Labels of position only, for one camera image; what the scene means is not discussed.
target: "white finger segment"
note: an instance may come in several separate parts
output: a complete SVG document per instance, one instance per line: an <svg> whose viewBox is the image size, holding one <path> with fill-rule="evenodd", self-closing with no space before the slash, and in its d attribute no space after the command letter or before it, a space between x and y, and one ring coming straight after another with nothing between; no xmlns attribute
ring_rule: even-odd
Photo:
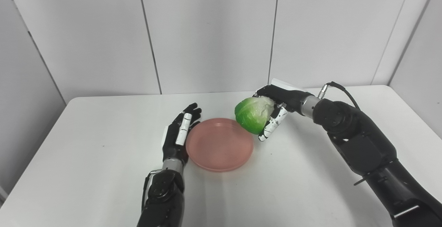
<svg viewBox="0 0 442 227"><path fill-rule="evenodd" d="M267 138L273 133L273 131L281 124L281 121L286 118L288 111L281 107L281 110L279 111L279 114L276 116L276 118L270 117L269 123L264 127L264 133L260 136L258 136L258 139L263 142L267 140Z"/></svg>
<svg viewBox="0 0 442 227"><path fill-rule="evenodd" d="M191 120L192 120L192 114L190 113L184 114L183 122L181 123L180 131L178 132L178 137L176 138L175 144L181 146L184 145L184 142L186 141L186 137L188 135Z"/></svg>

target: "robot finger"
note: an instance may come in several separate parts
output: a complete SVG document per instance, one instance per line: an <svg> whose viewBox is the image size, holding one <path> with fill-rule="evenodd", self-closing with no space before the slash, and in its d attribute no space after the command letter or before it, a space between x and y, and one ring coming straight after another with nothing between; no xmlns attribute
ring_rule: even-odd
<svg viewBox="0 0 442 227"><path fill-rule="evenodd" d="M276 105L270 115L270 119L266 122L264 129L258 135L258 139L263 142L270 137L273 131L281 124L281 121L286 118L288 111L281 105Z"/></svg>

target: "black robotic arm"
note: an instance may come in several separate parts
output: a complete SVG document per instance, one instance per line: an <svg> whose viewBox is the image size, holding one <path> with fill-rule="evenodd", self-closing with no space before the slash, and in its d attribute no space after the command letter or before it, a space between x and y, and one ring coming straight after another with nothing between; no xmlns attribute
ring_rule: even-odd
<svg viewBox="0 0 442 227"><path fill-rule="evenodd" d="M344 87L329 83L349 95ZM254 96L275 101L275 110L259 135L267 139L287 112L297 112L321 125L350 169L367 181L391 216L394 227L442 227L442 205L399 162L396 149L376 124L355 107L318 97L283 82L272 82Z"/></svg>

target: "table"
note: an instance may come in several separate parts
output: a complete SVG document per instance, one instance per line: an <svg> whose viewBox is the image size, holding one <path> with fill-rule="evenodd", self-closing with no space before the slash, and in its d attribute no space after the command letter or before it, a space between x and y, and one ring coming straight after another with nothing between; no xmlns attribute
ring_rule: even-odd
<svg viewBox="0 0 442 227"><path fill-rule="evenodd" d="M442 200L442 140L387 86L349 87L396 146L409 172ZM310 90L316 94L319 89ZM164 126L198 102L203 119L234 118L253 92L73 99L0 209L3 227L136 226L147 173L161 167ZM332 100L349 102L329 89ZM352 173L325 131L298 114L250 160L214 173L189 161L183 227L391 226L387 211Z"/></svg>

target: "wall seam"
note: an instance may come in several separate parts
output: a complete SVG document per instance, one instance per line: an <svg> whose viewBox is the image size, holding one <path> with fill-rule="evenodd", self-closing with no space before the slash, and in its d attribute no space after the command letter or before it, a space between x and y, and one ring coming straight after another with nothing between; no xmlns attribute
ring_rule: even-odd
<svg viewBox="0 0 442 227"><path fill-rule="evenodd" d="M269 74L267 76L267 84L270 83L270 70L272 68L273 41L275 39L276 11L277 10L278 10L278 0L276 0L276 4L275 4L275 17L273 18L272 44L271 44L271 48L270 48L270 62L269 62Z"/></svg>
<svg viewBox="0 0 442 227"><path fill-rule="evenodd" d="M428 7L430 1L431 1L431 0L426 0L425 5L423 6L423 9L422 9L422 11L421 11L421 13L420 13L420 15L419 15L419 18L417 19L416 24L415 24L414 27L413 27L412 33L410 34L410 37L409 37L409 39L407 40L407 43L405 44L404 49L402 50L401 56L399 57L399 60L398 60L398 62L397 62L397 64L396 64L396 67L394 68L393 73L391 74L391 77L390 77L390 79L389 79L389 81L388 81L388 83L387 83L388 86L390 86L391 81L393 80L393 77L394 77L394 75L396 74L396 71L397 71L397 69L399 68L399 65L400 65L401 62L402 62L402 59L403 59L404 56L405 56L405 53L407 52L407 49L408 49L409 46L410 46L410 43L411 43L411 41L412 41L412 39L413 39L413 36L414 36L414 34L415 34L415 32L416 32L418 26L419 26L420 21L422 20L423 15L425 14L426 8Z"/></svg>
<svg viewBox="0 0 442 227"><path fill-rule="evenodd" d="M142 7L142 10L143 10L144 22L146 24L147 36L149 38L150 51L152 52L152 59L153 59L153 66L155 68L156 81L158 82L158 88L160 90L160 94L162 95L163 91L161 90L160 76L158 74L158 68L156 66L155 54L153 53L152 39L150 38L149 25L147 23L146 9L144 7L144 1L143 0L141 0L141 7Z"/></svg>
<svg viewBox="0 0 442 227"><path fill-rule="evenodd" d="M381 58L379 59L379 62L378 62L378 64L377 64L376 70L374 71L373 78L371 79L370 84L373 84L373 82L374 82L374 78L376 77L376 74L377 74L377 70L379 70L379 66L381 66L382 58L384 57L385 51L386 51L387 48L388 48L388 44L390 44L391 36L393 35L394 29L395 29L395 27L396 27L397 20L399 19L399 16L401 15L402 8L404 7L405 1L406 1L406 0L403 0L403 1L402 1L401 8L399 9L399 13L398 13L397 16L396 16L396 20L394 21L393 27L392 27L392 29L391 29L391 31L390 31L390 35L388 36L388 39L387 39L387 43L385 44L384 50L382 51Z"/></svg>

